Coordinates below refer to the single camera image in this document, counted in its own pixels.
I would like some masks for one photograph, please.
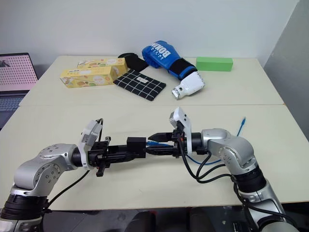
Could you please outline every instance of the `black checkered cloth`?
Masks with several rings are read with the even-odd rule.
[[[136,95],[153,101],[166,84],[145,76],[133,69],[123,74],[114,83]]]

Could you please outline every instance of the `green foam block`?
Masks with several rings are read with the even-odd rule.
[[[229,72],[233,67],[232,58],[198,57],[197,70]]]

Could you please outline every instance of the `laptop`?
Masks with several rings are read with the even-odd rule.
[[[37,81],[28,53],[0,54],[0,129]]]

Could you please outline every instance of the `black cable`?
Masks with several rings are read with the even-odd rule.
[[[66,192],[67,190],[69,190],[70,188],[72,188],[74,185],[76,185],[78,182],[80,182],[90,171],[87,170],[85,172],[84,175],[81,176],[81,178],[79,178],[77,181],[75,181],[73,184],[71,184],[70,186],[66,187],[64,190],[62,190],[60,193],[58,193],[48,204],[48,207],[55,201],[57,200],[58,197],[60,197],[64,192]]]
[[[200,164],[198,170],[197,170],[197,174],[194,175],[194,173],[192,172],[189,164],[188,164],[188,161],[186,159],[186,155],[185,155],[185,152],[184,152],[184,148],[183,148],[183,143],[181,141],[181,136],[180,134],[177,135],[177,142],[178,142],[178,147],[179,147],[179,151],[180,151],[180,154],[183,158],[183,162],[184,162],[184,165],[185,167],[187,168],[189,174],[195,179],[197,180],[197,182],[201,183],[201,184],[205,184],[205,183],[209,183],[211,181],[214,181],[216,179],[219,179],[221,177],[225,177],[225,176],[231,176],[230,174],[221,174],[221,175],[218,175],[218,176],[215,176],[214,178],[211,178],[209,180],[204,180],[204,181],[201,181],[200,179],[206,177],[209,173],[211,173],[213,170],[217,169],[217,168],[220,168],[220,167],[224,167],[225,164],[219,164],[211,169],[209,169],[207,172],[205,172],[202,176],[198,176],[200,171],[202,170],[202,168],[204,167],[204,164],[209,160],[209,158],[211,157],[211,152],[208,152],[208,156],[204,159],[204,161]]]
[[[101,125],[103,125],[103,119],[100,118],[98,120],[96,120],[97,123],[100,123]],[[98,135],[98,141],[101,141],[101,136],[102,136],[102,129],[100,130],[100,134]]]
[[[260,208],[254,207],[254,206],[248,204],[248,203],[246,202],[245,199],[242,199],[242,197],[240,196],[240,194],[239,194],[239,192],[238,192],[237,184],[236,184],[236,183],[234,183],[233,188],[234,188],[234,192],[235,192],[236,196],[238,197],[238,199],[240,200],[240,202],[242,203],[242,205],[243,205],[244,207],[247,207],[247,208],[249,208],[249,209],[252,209],[252,210],[255,210],[255,211],[264,213],[264,214],[275,215],[275,216],[279,216],[279,217],[288,219],[288,220],[291,222],[291,224],[292,224],[295,228],[297,228],[297,223],[296,223],[296,222],[294,221],[294,219],[292,219],[290,216],[285,215],[285,214],[282,214],[282,213],[278,213],[278,212],[274,212],[274,211],[270,211],[270,210],[260,209]]]

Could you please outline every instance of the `robotic arm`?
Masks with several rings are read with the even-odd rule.
[[[128,137],[126,145],[109,146],[110,137],[100,142],[102,124],[101,119],[91,121],[78,145],[48,146],[19,166],[11,194],[1,211],[0,232],[40,231],[43,211],[49,206],[47,196],[63,172],[96,167],[96,175],[103,176],[111,163],[145,158],[146,138]]]
[[[246,139],[233,136],[224,129],[191,133],[190,119],[181,108],[171,113],[169,121],[175,128],[172,133],[157,133],[148,139],[157,142],[173,141],[174,146],[148,147],[148,153],[175,157],[182,154],[183,159],[186,159],[185,154],[191,155],[192,151],[196,151],[198,154],[210,153],[218,157],[231,173],[234,191],[244,205],[247,219],[254,230],[298,231],[286,222],[283,207],[269,181],[264,178],[254,156],[253,147]]]

